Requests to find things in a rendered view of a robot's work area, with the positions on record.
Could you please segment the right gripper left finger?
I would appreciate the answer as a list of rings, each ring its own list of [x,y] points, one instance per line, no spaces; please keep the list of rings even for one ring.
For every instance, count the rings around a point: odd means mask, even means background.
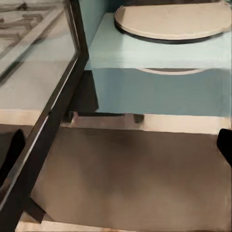
[[[15,129],[0,134],[0,186],[26,146],[23,131]]]

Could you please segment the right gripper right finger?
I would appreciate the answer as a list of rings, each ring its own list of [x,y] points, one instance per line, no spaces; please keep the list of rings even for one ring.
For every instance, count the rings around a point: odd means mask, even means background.
[[[222,128],[217,138],[217,147],[232,167],[232,130]]]

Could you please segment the microwave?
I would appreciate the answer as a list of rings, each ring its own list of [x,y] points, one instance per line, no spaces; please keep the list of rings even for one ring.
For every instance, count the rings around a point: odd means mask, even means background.
[[[0,232],[15,232],[88,61],[232,61],[232,0],[0,0],[0,134],[26,143]]]

